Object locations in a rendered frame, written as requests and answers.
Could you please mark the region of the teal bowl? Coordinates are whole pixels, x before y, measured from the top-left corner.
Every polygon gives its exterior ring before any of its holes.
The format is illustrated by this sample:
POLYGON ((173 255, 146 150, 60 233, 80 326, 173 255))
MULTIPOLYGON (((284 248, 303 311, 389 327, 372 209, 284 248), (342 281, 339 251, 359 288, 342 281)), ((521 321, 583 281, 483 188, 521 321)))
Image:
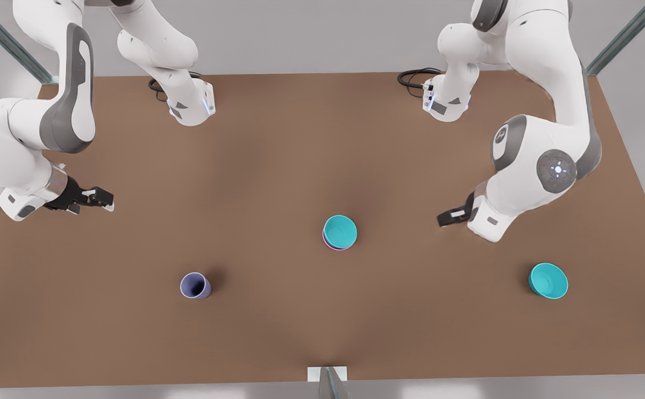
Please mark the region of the teal bowl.
POLYGON ((355 222, 344 215, 328 218, 322 231, 325 231, 328 242, 339 248, 351 247, 358 237, 355 222))
POLYGON ((551 263, 535 265, 528 275, 528 284, 533 293, 549 300, 563 298, 569 288, 564 271, 551 263))

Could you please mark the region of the pink bowl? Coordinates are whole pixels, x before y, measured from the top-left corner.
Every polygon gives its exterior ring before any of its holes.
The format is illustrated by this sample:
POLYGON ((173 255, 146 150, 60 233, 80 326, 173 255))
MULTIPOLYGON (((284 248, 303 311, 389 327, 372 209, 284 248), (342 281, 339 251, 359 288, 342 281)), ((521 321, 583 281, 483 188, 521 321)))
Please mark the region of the pink bowl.
POLYGON ((343 247, 343 248, 334 247, 330 242, 328 242, 327 237, 325 235, 325 231, 322 232, 322 239, 323 239, 323 242, 325 243, 325 245, 328 248, 331 248, 332 250, 335 250, 336 252, 343 252, 343 250, 348 250, 348 248, 350 248, 350 247, 343 247))

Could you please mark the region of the purple cup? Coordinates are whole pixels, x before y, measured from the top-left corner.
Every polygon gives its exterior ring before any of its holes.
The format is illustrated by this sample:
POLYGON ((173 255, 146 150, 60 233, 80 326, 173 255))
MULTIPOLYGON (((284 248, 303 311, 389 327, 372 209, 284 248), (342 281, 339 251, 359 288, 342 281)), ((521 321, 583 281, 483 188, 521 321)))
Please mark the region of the purple cup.
POLYGON ((183 276, 179 290, 181 295, 191 300, 200 300, 211 295, 211 282, 199 272, 191 272, 183 276))

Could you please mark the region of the silver frame post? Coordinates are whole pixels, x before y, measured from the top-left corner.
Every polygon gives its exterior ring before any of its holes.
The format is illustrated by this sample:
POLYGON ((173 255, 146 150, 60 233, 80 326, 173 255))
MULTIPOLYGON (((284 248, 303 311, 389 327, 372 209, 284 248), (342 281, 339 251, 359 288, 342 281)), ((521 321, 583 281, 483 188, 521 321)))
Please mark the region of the silver frame post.
POLYGON ((345 386, 347 366, 320 367, 318 377, 318 399, 351 399, 345 386))
POLYGON ((57 76, 49 73, 34 56, 29 53, 1 24, 0 24, 0 46, 15 61, 28 71, 41 84, 57 84, 57 76))
POLYGON ((627 45, 645 29, 645 5, 632 19, 611 39, 611 41, 586 66, 587 76, 598 74, 616 58, 627 45))

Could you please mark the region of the white post foot plate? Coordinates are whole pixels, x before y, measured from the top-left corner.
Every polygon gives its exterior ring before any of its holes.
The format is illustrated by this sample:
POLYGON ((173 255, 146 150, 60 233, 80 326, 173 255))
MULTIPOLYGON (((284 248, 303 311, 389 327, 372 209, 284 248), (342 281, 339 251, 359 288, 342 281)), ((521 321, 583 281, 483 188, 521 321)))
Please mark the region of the white post foot plate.
POLYGON ((330 371, 335 371, 338 375, 340 381, 348 381, 348 371, 347 366, 315 366, 307 368, 307 381, 308 382, 319 382, 320 377, 324 374, 326 369, 330 371))

